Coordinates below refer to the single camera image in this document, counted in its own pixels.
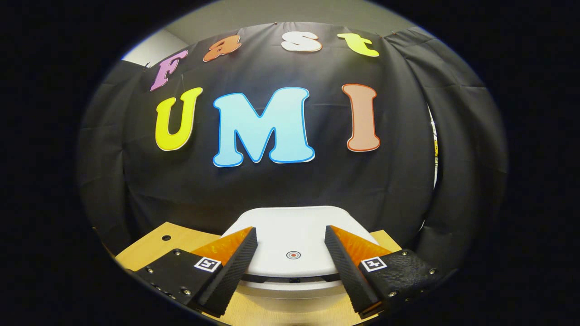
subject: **white wall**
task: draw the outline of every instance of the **white wall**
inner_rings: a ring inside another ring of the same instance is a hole
[[[123,60],[140,64],[141,66],[149,63],[148,67],[151,67],[187,45],[167,30],[160,30],[125,54]]]

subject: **letter m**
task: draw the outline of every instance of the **letter m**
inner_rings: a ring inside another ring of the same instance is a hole
[[[314,149],[308,146],[304,124],[304,101],[308,96],[308,90],[304,88],[281,88],[274,92],[262,115],[258,115],[242,93],[218,97],[213,106],[220,112],[219,151],[213,157],[213,163],[218,167],[242,164],[244,156],[236,149],[236,135],[252,161],[258,163],[273,132],[272,161],[297,163],[312,160]]]

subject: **red target marker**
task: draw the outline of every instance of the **red target marker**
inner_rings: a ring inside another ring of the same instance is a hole
[[[298,259],[300,258],[300,252],[298,251],[290,251],[286,254],[286,257],[290,259]]]

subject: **black textured gripper pad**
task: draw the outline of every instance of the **black textured gripper pad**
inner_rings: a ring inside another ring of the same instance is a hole
[[[371,286],[365,281],[361,272],[358,271],[350,259],[349,254],[346,252],[346,249],[338,239],[338,236],[336,236],[336,233],[334,233],[330,226],[326,228],[324,243],[338,270],[340,280],[345,286],[346,293],[349,295],[354,311],[359,313],[377,303],[379,298]]]
[[[196,308],[214,316],[225,314],[231,297],[258,247],[256,228],[253,227],[234,252],[227,264],[200,295]]]
[[[393,313],[425,295],[441,279],[441,273],[409,249],[362,260],[358,269]]]

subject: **black cloth backdrop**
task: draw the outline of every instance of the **black cloth backdrop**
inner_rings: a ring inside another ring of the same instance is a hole
[[[288,52],[288,31],[318,35],[318,52]],[[352,51],[336,35],[354,32],[372,41],[379,57]],[[216,41],[240,35],[241,47],[204,63]],[[150,92],[158,65],[122,61],[87,109],[79,139],[78,181],[86,213],[103,244],[118,254],[163,222],[224,232],[257,207],[333,205],[367,230],[384,229],[401,246],[444,271],[456,269],[478,231],[496,215],[508,165],[503,125],[483,83],[445,44],[420,28],[380,37],[319,23],[278,23],[216,35],[186,48],[169,81]],[[374,99],[380,147],[354,153],[350,100],[344,84],[362,84]],[[243,93],[261,114],[279,88],[302,87],[309,145],[307,163],[276,164],[267,153],[253,163],[217,168],[219,111],[213,101]],[[181,94],[202,87],[194,129],[179,150],[155,143],[156,108],[176,97],[169,131],[180,125]],[[433,132],[439,145],[433,190]]]

